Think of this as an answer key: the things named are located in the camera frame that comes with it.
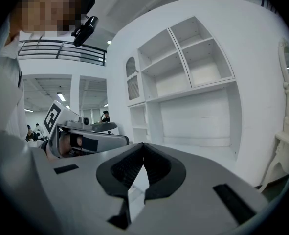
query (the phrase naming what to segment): white wall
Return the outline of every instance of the white wall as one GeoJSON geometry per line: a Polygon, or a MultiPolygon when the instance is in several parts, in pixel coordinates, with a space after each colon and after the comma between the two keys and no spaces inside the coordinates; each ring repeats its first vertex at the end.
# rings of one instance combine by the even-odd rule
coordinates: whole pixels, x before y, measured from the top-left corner
{"type": "Polygon", "coordinates": [[[107,78],[107,67],[61,59],[23,59],[19,61],[23,75],[63,74],[107,78]]]}
{"type": "Polygon", "coordinates": [[[230,136],[226,89],[165,101],[160,109],[165,137],[199,140],[230,136]]]}
{"type": "Polygon", "coordinates": [[[167,27],[196,16],[219,41],[237,79],[242,104],[242,139],[235,172],[261,183],[283,128],[286,97],[278,43],[289,40],[274,13],[242,0],[181,0],[152,10],[118,32],[108,48],[107,91],[111,120],[132,137],[123,63],[131,53],[167,27]]]}
{"type": "Polygon", "coordinates": [[[30,125],[31,130],[34,130],[36,128],[36,124],[38,123],[44,130],[45,134],[46,130],[43,127],[43,122],[45,120],[45,117],[47,115],[47,111],[43,111],[43,112],[25,112],[26,115],[26,122],[27,124],[30,125]]]}
{"type": "Polygon", "coordinates": [[[91,109],[90,110],[83,110],[83,116],[86,118],[89,118],[90,124],[92,124],[91,109]]]}
{"type": "Polygon", "coordinates": [[[93,123],[97,123],[101,120],[100,109],[92,109],[93,123]]]}

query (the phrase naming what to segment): black rubber cushion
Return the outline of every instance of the black rubber cushion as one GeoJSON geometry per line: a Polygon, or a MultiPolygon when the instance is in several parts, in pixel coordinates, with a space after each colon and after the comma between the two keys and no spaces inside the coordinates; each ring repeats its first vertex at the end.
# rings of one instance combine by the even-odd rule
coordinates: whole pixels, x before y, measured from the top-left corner
{"type": "Polygon", "coordinates": [[[145,200],[170,196],[186,177],[185,166],[178,159],[149,144],[140,143],[100,164],[96,178],[108,195],[128,200],[128,189],[143,165],[150,183],[145,192],[145,200]]]}

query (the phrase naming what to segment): black slot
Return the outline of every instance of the black slot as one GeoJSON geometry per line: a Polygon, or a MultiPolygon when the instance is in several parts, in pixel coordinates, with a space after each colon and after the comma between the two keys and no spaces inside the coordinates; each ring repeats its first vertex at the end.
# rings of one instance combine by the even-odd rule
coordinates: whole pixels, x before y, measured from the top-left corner
{"type": "Polygon", "coordinates": [[[239,225],[245,223],[256,213],[227,184],[213,187],[239,225]]]}
{"type": "Polygon", "coordinates": [[[72,164],[72,165],[66,165],[66,166],[63,166],[63,167],[58,167],[58,168],[55,168],[55,172],[56,174],[61,174],[61,173],[64,173],[64,172],[68,172],[70,170],[74,170],[74,169],[77,169],[79,168],[77,165],[75,164],[72,164]]]}

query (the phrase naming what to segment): dark clothing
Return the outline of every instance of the dark clothing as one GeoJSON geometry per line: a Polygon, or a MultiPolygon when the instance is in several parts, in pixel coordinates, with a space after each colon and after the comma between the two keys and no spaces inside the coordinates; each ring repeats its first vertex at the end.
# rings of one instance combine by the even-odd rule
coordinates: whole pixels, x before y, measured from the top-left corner
{"type": "Polygon", "coordinates": [[[103,119],[102,119],[102,122],[103,122],[103,123],[104,123],[104,122],[110,122],[110,117],[108,117],[108,118],[107,118],[107,117],[103,118],[103,119]]]}
{"type": "Polygon", "coordinates": [[[28,135],[28,133],[27,133],[26,141],[28,142],[30,139],[33,139],[34,141],[35,141],[35,140],[38,140],[37,134],[35,134],[34,132],[32,132],[31,135],[28,135]]]}

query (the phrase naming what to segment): black railing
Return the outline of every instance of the black railing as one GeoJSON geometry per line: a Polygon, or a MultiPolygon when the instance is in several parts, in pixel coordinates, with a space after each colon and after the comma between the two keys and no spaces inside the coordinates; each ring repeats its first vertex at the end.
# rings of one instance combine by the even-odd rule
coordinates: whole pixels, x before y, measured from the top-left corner
{"type": "Polygon", "coordinates": [[[19,59],[54,58],[87,62],[105,66],[106,50],[59,40],[25,40],[18,46],[19,59]]]}

